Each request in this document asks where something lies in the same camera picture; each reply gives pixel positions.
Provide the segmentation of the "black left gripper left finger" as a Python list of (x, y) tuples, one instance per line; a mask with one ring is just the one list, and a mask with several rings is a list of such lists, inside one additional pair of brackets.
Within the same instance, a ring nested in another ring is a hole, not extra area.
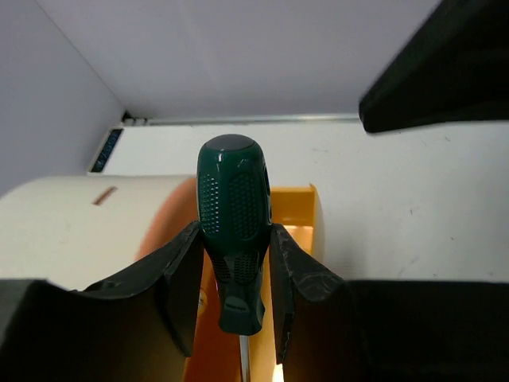
[(204, 262), (200, 225), (85, 290), (1, 282), (4, 381), (181, 381)]

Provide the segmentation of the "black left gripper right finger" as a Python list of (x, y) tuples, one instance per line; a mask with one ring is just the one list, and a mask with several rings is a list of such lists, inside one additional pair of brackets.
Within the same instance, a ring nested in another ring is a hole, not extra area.
[(291, 301), (278, 331), (287, 381), (505, 381), (505, 283), (346, 281), (280, 224), (270, 246)]

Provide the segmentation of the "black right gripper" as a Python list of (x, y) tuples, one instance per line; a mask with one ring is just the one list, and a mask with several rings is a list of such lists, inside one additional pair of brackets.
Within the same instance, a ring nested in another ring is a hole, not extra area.
[(508, 119), (508, 3), (442, 1), (359, 102), (369, 134)]

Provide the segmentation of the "yellow drawer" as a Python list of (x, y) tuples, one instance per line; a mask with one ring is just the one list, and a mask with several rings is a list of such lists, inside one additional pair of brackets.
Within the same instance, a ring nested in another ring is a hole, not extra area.
[[(280, 224), (310, 257), (323, 256), (320, 238), (323, 219), (315, 185), (274, 187), (271, 190), (273, 222)], [(286, 381), (280, 360), (278, 331), (291, 301), (291, 285), (284, 262), (272, 244), (263, 262), (262, 300), (266, 307), (262, 330), (248, 338), (251, 381)], [(220, 300), (211, 260), (205, 256), (194, 349), (185, 362), (185, 381), (241, 381), (241, 341), (218, 326)]]

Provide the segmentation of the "orange top drawer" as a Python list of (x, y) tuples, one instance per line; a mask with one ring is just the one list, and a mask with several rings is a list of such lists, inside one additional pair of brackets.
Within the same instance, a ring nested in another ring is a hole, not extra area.
[(197, 220), (196, 179), (189, 178), (158, 209), (134, 259), (138, 261), (162, 247), (194, 220)]

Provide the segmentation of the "large green screwdriver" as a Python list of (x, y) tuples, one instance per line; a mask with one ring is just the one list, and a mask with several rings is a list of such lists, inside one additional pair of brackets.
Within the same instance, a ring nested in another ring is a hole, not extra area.
[(249, 338), (262, 329), (262, 265), (272, 228), (270, 183), (261, 146), (240, 134), (207, 141), (197, 159), (204, 249), (220, 298), (219, 326), (239, 335), (241, 379), (251, 378)]

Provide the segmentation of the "cream cylindrical drawer cabinet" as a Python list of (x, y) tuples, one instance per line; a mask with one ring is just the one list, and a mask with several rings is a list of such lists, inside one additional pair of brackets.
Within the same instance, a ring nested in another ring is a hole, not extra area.
[(136, 260), (158, 209), (191, 177), (45, 177), (1, 198), (1, 277), (82, 290)]

